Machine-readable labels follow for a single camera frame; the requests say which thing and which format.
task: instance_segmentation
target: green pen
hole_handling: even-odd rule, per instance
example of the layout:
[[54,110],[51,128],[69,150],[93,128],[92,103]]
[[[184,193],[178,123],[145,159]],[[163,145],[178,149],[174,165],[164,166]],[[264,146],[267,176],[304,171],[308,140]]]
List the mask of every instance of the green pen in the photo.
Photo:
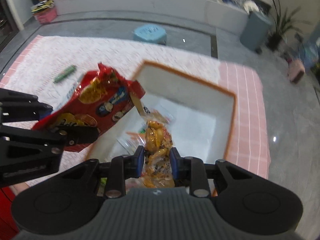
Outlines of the green pen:
[[60,81],[65,79],[67,76],[69,76],[71,73],[76,71],[76,69],[77,69],[77,66],[75,66],[75,65],[71,65],[71,66],[67,67],[64,71],[62,71],[58,76],[55,77],[53,82],[55,84],[59,83]]

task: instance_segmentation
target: screw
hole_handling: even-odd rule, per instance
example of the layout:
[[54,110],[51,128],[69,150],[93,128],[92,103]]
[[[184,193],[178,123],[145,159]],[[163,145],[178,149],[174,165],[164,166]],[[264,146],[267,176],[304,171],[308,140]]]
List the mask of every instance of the screw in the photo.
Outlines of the screw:
[[106,192],[106,196],[108,198],[117,198],[117,197],[121,196],[121,192],[119,190],[116,190],[116,189],[108,190]]
[[51,149],[51,152],[52,152],[53,154],[60,154],[60,153],[61,153],[61,150],[60,150],[59,148],[57,148],[57,147],[53,147],[53,148]]
[[61,135],[67,135],[67,132],[64,131],[64,130],[60,130],[59,133],[60,133]]
[[206,197],[207,195],[209,195],[209,191],[207,191],[206,189],[196,189],[193,192],[193,195],[195,195],[196,197]]

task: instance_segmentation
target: cluttered items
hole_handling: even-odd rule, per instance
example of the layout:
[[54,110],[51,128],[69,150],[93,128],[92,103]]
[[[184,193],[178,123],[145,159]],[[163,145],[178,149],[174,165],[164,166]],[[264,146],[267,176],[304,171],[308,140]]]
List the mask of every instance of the cluttered items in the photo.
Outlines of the cluttered items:
[[45,0],[32,6],[31,13],[40,24],[52,22],[57,17],[53,0]]

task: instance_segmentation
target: red object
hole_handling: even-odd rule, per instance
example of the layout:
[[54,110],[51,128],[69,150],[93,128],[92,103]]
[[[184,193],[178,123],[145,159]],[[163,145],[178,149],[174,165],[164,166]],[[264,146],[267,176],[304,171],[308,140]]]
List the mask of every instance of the red object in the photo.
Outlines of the red object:
[[48,8],[42,12],[35,14],[35,18],[40,24],[52,22],[56,17],[57,17],[56,7]]
[[301,60],[296,59],[289,64],[288,77],[290,82],[297,84],[305,73],[304,65]]
[[[137,98],[145,94],[138,81],[128,81],[102,63],[98,67],[98,71],[88,71],[80,84],[70,90],[62,108],[37,122],[32,129],[56,132],[61,125],[91,126],[97,127],[101,136],[133,108],[131,93]],[[69,146],[65,150],[79,152],[89,145]]]
[[11,216],[11,203],[15,195],[8,187],[0,189],[0,239],[10,240],[18,232],[16,223]]

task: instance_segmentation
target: blue stool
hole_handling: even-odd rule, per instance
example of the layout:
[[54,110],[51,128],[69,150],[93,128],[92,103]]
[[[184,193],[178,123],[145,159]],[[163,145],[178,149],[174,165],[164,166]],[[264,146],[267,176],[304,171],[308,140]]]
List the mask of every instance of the blue stool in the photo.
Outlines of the blue stool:
[[134,30],[133,40],[165,45],[167,33],[158,25],[146,24]]

